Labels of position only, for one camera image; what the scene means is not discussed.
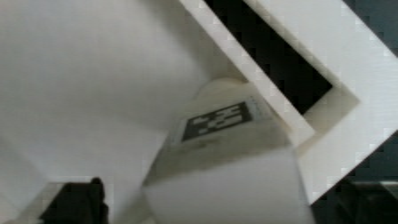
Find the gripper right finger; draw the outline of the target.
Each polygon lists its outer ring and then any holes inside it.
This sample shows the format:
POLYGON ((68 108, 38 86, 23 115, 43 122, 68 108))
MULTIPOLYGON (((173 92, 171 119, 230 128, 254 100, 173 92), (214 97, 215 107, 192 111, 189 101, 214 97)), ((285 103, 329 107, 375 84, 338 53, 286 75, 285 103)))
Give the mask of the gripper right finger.
POLYGON ((398 181, 343 180, 313 203, 317 224, 398 224, 398 181))

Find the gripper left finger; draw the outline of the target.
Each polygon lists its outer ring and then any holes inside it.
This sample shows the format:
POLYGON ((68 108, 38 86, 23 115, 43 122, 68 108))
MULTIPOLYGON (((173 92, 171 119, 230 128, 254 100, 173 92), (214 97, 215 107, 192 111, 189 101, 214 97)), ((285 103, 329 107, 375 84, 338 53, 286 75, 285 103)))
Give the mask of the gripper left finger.
POLYGON ((22 212, 18 224, 109 224, 102 178, 52 183, 22 212))

